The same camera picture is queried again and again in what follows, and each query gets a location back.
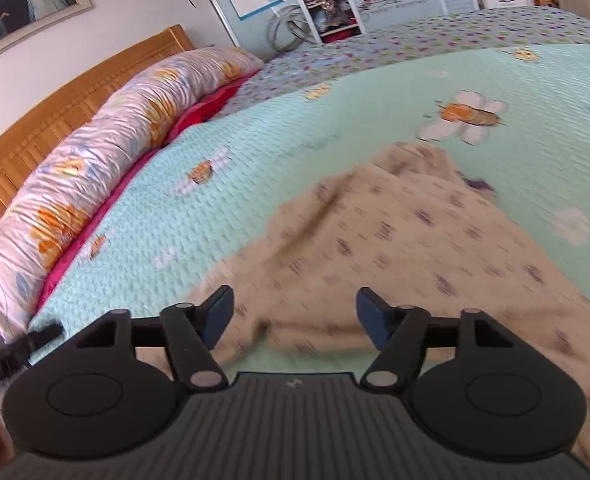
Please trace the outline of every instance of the round black disc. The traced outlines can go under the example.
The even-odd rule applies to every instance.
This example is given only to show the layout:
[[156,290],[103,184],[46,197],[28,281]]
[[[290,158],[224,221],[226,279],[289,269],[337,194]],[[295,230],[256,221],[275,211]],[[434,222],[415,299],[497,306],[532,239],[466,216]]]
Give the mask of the round black disc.
[[94,349],[65,360],[47,357],[20,376],[4,399],[4,419],[18,446],[62,459],[114,455],[149,440],[177,403],[161,371]]
[[550,362],[484,349],[427,371],[411,393],[425,429],[457,452],[521,462],[569,449],[584,424],[579,386]]

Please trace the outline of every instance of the beige cloth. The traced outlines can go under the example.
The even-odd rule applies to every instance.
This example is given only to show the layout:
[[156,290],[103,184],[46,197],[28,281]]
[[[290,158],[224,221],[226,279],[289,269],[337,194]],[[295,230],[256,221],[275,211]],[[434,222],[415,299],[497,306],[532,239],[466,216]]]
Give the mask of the beige cloth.
[[225,362],[260,333],[302,352],[368,348],[355,296],[434,316],[485,310],[568,372],[588,399],[574,452],[590,466],[590,302],[520,228],[462,181],[448,155],[398,143],[281,206],[267,234],[189,295],[235,289],[214,351]]

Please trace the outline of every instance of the folded clothes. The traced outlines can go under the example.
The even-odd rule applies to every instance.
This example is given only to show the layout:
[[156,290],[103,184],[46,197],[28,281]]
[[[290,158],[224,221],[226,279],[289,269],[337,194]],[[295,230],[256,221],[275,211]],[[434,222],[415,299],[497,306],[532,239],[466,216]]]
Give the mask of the folded clothes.
[[588,418],[574,452],[590,467],[590,302],[488,192],[429,144],[398,143],[323,179],[188,295],[235,289],[215,357],[230,361],[260,334],[302,352],[369,348],[354,307],[362,286],[434,316],[480,308],[582,387]]

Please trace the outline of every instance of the bed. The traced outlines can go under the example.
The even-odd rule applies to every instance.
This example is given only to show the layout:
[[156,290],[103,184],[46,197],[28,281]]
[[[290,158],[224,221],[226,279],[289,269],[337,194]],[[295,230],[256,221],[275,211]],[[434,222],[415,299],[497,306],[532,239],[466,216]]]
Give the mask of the bed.
[[[111,93],[188,49],[182,31],[169,29],[95,67],[4,134],[0,218],[28,174]],[[229,79],[244,80],[235,76]],[[441,147],[467,175],[495,187],[499,208],[590,299],[587,80],[590,21],[537,7],[423,20],[273,60],[222,94],[210,113],[223,107],[216,120],[180,128],[154,156],[146,152],[78,252],[63,256],[70,266],[33,325],[56,317],[72,334],[106,310],[152,316],[184,300],[216,262],[262,233],[279,204],[391,142],[416,140],[438,114],[435,101],[447,103],[463,89],[508,103],[502,124],[474,148],[457,139]],[[194,186],[187,174],[206,160],[216,161],[212,178]],[[373,352],[308,355],[259,343],[227,372],[360,374]]]

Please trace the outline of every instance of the coiled hose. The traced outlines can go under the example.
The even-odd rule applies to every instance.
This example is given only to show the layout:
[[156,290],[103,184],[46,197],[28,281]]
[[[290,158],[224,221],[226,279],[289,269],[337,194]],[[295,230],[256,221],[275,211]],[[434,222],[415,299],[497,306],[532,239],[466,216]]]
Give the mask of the coiled hose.
[[[295,39],[287,45],[280,45],[277,43],[277,34],[284,24]],[[310,35],[310,24],[298,5],[282,7],[281,12],[268,24],[268,41],[277,52],[290,52],[303,42],[316,44]]]

